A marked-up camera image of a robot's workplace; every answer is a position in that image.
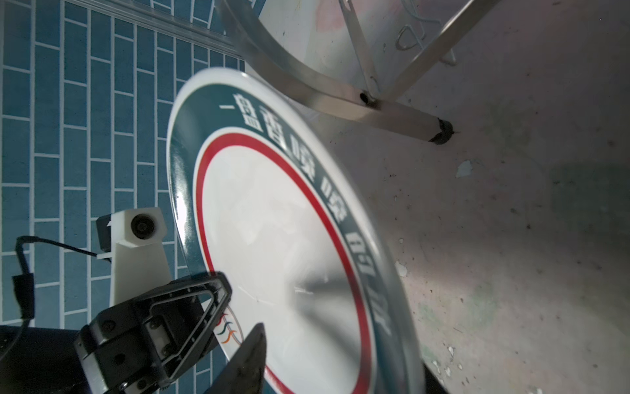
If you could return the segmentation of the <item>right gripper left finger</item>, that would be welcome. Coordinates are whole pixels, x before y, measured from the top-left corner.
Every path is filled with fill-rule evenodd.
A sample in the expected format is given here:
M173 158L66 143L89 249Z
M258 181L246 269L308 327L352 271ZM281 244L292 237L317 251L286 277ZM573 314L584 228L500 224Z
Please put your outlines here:
M257 323L205 394L262 393L266 356L264 324Z

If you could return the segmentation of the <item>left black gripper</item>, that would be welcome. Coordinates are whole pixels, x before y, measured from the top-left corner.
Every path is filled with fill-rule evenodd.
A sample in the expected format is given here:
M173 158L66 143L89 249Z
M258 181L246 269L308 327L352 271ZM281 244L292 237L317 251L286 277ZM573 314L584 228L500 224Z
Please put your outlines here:
M90 392L171 386L210 349L231 293L225 274L201 273L99 313L74 342Z

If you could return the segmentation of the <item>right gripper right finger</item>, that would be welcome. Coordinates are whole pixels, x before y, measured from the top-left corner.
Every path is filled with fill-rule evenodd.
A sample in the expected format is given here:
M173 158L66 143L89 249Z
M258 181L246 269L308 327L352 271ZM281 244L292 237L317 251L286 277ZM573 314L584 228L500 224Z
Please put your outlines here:
M429 369L427 366L425 366L423 369L425 376L426 394L449 394L444 385L440 383L436 375L431 372L431 369Z

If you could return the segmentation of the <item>wide green band white plate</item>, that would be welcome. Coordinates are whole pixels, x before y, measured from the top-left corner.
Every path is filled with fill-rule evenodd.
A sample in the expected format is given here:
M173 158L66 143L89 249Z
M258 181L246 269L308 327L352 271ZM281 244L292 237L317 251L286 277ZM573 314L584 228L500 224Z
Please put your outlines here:
M399 274L346 173L302 115L230 68L180 87L167 180L193 273L222 273L227 357L264 326L275 393L424 393Z

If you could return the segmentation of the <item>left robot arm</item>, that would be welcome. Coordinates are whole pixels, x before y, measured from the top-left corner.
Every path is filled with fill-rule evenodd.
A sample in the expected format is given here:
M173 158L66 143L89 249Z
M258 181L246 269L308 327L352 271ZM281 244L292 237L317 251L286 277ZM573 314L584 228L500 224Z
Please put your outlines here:
M1 328L3 393L154 393L217 344L231 299L222 273L170 282L114 305L80 330Z

